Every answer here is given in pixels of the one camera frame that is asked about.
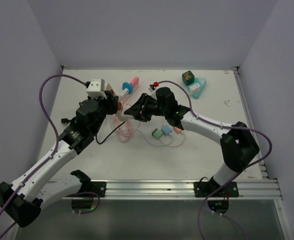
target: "gray floor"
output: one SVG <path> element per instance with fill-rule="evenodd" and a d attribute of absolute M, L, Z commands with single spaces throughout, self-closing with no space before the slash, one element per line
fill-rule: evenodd
<path fill-rule="evenodd" d="M 71 202 L 62 200 L 41 213 L 17 240 L 198 240 L 200 201 L 104 200 L 90 214 L 72 215 Z M 228 215 L 245 229 L 250 240 L 283 240 L 273 201 L 236 200 Z M 204 210 L 202 228 L 208 240 L 242 240 L 239 227 Z"/>

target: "white table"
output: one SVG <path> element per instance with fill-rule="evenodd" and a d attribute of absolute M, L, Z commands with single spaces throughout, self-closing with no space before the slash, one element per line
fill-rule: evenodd
<path fill-rule="evenodd" d="M 140 78 L 140 86 L 127 103 L 134 103 L 141 95 L 147 93 L 151 83 L 171 80 L 183 85 L 181 75 L 186 70 L 64 70 L 64 74 L 72 75 L 82 81 L 102 78 L 110 83 L 116 93 L 120 93 L 123 82 L 130 82 L 134 77 Z M 207 84 L 199 99 L 192 98 L 196 112 L 225 123 L 235 124 L 237 121 L 247 123 L 241 98 L 231 70 L 192 70 L 197 78 L 206 78 Z M 179 104 L 188 106 L 184 93 L 172 84 L 168 87 L 175 93 Z M 59 133 L 66 127 L 61 118 L 75 116 L 78 103 L 86 99 L 83 85 L 62 78 L 54 103 L 52 119 Z M 162 126 L 161 117 L 153 117 L 152 121 L 141 123 L 139 130 L 153 143 L 160 144 L 151 136 L 155 128 Z M 103 123 L 98 137 L 101 141 L 111 131 L 108 119 Z M 201 177 L 212 177 L 223 162 L 221 148 L 213 141 L 193 132 L 185 131 L 186 141 L 177 148 L 150 146 L 136 132 L 127 143 L 121 143 L 116 137 L 108 139 L 104 144 L 92 142 L 77 158 L 66 164 L 54 179 L 66 177 L 71 171 L 80 169 L 92 179 L 102 180 L 196 180 Z M 173 133 L 174 143 L 182 141 L 181 135 Z M 41 156 L 54 144 L 54 133 L 49 125 Z M 261 179 L 258 165 L 243 172 L 238 179 Z"/>

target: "black cable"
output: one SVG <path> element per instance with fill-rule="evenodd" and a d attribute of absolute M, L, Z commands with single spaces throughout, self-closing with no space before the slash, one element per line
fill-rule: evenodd
<path fill-rule="evenodd" d="M 125 123 L 126 123 L 126 122 L 124 121 L 123 123 L 121 123 L 120 125 L 118 125 L 115 129 L 113 129 L 112 132 L 109 133 L 109 135 L 107 135 L 106 138 L 103 139 L 102 142 L 98 142 L 98 134 L 97 134 L 97 135 L 96 135 L 96 142 L 97 142 L 97 144 L 103 144 L 103 143 L 108 139 L 108 137 L 110 137 L 110 135 L 113 134 L 113 133 L 115 132 L 115 130 L 117 130 L 119 127 L 121 127 L 121 126 L 122 126 L 123 124 L 125 124 Z"/>

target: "robotic arm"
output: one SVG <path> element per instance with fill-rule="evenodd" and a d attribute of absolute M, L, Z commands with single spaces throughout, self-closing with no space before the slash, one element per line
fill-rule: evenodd
<path fill-rule="evenodd" d="M 67 162 L 79 155 L 97 135 L 106 115 L 116 114 L 118 97 L 111 90 L 105 90 L 104 82 L 92 81 L 87 83 L 88 99 L 79 103 L 76 117 L 70 122 L 59 136 L 59 147 L 52 155 L 53 148 L 39 160 L 23 176 L 11 184 L 0 184 L 0 206 L 15 193 L 12 202 L 5 211 L 19 226 L 26 227 L 40 214 L 41 209 L 49 204 L 77 192 L 86 192 L 90 178 L 80 171 L 71 173 L 71 176 L 50 186 L 46 183 Z M 173 92 L 168 87 L 161 87 L 151 95 L 142 94 L 132 106 L 124 106 L 121 117 L 148 122 L 152 116 L 164 116 L 169 124 L 182 130 L 196 132 L 221 145 L 224 163 L 218 172 L 204 186 L 207 195 L 225 184 L 231 177 L 241 173 L 250 161 L 258 154 L 259 147 L 249 131 L 223 129 L 198 120 L 190 108 L 178 105 Z M 222 124 L 215 120 L 203 117 L 211 122 Z M 237 127 L 246 127 L 244 123 L 236 123 Z M 23 183 L 34 169 L 39 168 L 31 178 Z"/>

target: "gray wall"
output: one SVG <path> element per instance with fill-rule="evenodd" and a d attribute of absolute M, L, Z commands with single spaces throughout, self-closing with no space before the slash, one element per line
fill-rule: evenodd
<path fill-rule="evenodd" d="M 276 0 L 28 0 L 72 68 L 230 68 Z"/>
<path fill-rule="evenodd" d="M 279 180 L 294 233 L 294 1 L 278 0 L 240 78 L 254 126 L 273 141 L 267 170 Z"/>
<path fill-rule="evenodd" d="M 0 0 L 0 182 L 11 182 L 38 157 L 46 131 L 38 103 L 42 81 L 60 71 L 26 0 Z M 45 89 L 52 107 L 57 80 Z M 11 223 L 4 214 L 0 233 Z"/>

